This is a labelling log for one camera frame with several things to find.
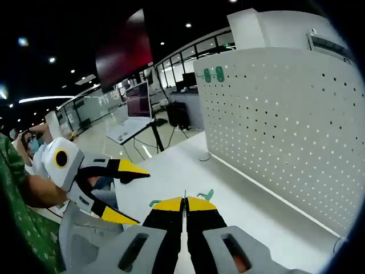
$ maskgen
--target green patterned shirt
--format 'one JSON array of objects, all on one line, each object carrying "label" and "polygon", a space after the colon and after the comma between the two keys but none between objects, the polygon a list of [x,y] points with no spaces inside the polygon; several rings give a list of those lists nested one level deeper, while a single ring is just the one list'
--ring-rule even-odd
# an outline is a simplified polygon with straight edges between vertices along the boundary
[{"label": "green patterned shirt", "polygon": [[58,243],[59,224],[34,212],[25,205],[18,186],[26,181],[24,161],[10,140],[0,134],[0,179],[9,199],[15,223],[33,252],[50,273],[64,271]]}]

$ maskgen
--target laptop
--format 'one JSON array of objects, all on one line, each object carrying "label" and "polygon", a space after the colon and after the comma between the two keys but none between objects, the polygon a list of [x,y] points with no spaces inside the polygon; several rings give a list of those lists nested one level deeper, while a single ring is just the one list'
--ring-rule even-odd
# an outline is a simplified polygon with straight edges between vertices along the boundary
[{"label": "laptop", "polygon": [[112,128],[107,137],[123,144],[132,136],[153,122],[148,82],[137,84],[125,91],[127,97],[128,119]]}]

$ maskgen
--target person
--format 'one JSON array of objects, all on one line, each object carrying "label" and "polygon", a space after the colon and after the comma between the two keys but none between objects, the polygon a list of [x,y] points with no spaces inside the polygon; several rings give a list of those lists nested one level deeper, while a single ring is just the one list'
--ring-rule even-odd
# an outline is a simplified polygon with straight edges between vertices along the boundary
[{"label": "person", "polygon": [[[43,134],[44,144],[39,145],[37,140],[37,134]],[[47,174],[41,174],[37,167],[33,166],[34,157],[41,157],[41,153],[46,148],[47,144],[53,140],[47,123],[40,124],[29,128],[28,130],[20,133],[15,140],[15,149],[23,158],[25,163],[25,169],[30,174],[38,174],[41,177],[46,178]],[[117,200],[115,193],[110,190],[110,185],[113,182],[113,178],[97,176],[89,178],[89,182],[93,187],[92,193],[103,202],[107,203],[113,208],[117,208]]]},{"label": "person", "polygon": [[9,136],[12,138],[12,140],[16,140],[18,137],[19,132],[17,131],[17,129],[13,128],[10,132],[9,132]]},{"label": "person", "polygon": [[29,175],[22,157],[3,134],[0,134],[0,178],[15,224],[29,248],[50,273],[64,271],[58,243],[59,224],[28,206],[49,208],[63,204],[66,193],[50,179]]}]

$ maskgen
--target pegboard panel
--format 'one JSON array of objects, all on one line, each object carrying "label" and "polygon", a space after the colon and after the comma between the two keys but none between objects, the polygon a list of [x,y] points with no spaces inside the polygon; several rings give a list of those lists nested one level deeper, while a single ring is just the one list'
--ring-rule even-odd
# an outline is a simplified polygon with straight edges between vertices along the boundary
[{"label": "pegboard panel", "polygon": [[194,68],[209,151],[345,235],[365,180],[365,89],[356,67],[264,48],[206,57]]}]

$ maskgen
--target white desk surface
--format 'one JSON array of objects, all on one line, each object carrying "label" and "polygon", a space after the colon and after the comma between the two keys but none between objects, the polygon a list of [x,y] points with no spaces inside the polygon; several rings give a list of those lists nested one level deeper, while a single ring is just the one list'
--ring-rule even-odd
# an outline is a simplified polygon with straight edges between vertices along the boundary
[{"label": "white desk surface", "polygon": [[269,247],[273,260],[284,267],[318,273],[332,258],[337,238],[215,158],[199,161],[207,151],[203,132],[143,161],[139,166],[150,178],[127,185],[116,180],[119,209],[143,223],[152,200],[183,197],[185,190],[186,196],[207,194],[212,188],[210,202],[227,225]]}]

